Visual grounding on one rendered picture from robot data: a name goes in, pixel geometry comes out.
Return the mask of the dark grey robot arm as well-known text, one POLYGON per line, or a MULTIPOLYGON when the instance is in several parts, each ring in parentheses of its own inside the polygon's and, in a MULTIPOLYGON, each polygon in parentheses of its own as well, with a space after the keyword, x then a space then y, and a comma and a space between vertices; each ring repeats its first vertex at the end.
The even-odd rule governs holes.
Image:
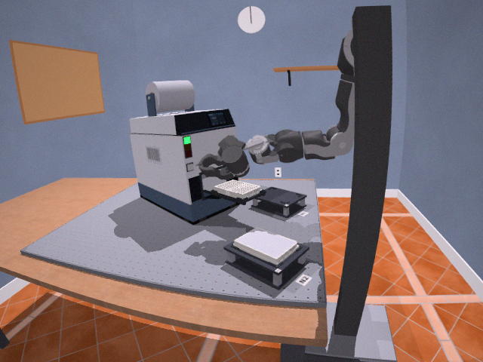
POLYGON ((335 156, 346 155, 353 146, 355 126, 355 73, 354 48, 352 28, 343 38, 337 67, 341 71, 339 87, 336 96, 336 106, 340 110, 340 121, 328 128, 326 133, 321 130, 300 131, 281 130, 276 135, 256 135, 262 138, 264 144, 259 150, 248 149, 253 161, 265 165, 280 160, 291 163, 298 159, 335 159, 335 156), (345 80, 345 81, 344 81, 345 80), (268 140, 268 141, 267 141, 268 140), (328 140, 328 141, 327 141, 328 140), (274 142, 274 145, 273 145, 274 142), (274 147, 271 151, 269 144, 274 147))

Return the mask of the grey roll on bracket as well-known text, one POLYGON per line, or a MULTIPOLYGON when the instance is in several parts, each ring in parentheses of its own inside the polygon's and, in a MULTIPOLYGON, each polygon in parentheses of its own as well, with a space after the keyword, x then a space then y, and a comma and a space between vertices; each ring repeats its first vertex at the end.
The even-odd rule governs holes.
POLYGON ((151 81, 146 95, 155 93, 156 112, 190 109, 195 102, 195 90, 190 81, 151 81))

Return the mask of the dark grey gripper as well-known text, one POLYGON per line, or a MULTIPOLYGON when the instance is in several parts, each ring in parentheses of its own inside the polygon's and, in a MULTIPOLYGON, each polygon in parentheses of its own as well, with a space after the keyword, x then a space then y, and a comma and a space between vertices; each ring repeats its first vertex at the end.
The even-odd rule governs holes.
POLYGON ((219 156, 207 154, 198 163, 199 169, 206 177, 218 177, 225 180, 235 178, 234 176, 243 177, 250 170, 245 150, 259 150, 263 147, 263 144, 262 138, 256 138, 252 142, 245 144, 234 135, 228 135, 218 143, 220 147, 218 151, 219 156), (226 167, 218 170, 214 167, 209 167, 212 164, 217 166, 226 165, 226 167))

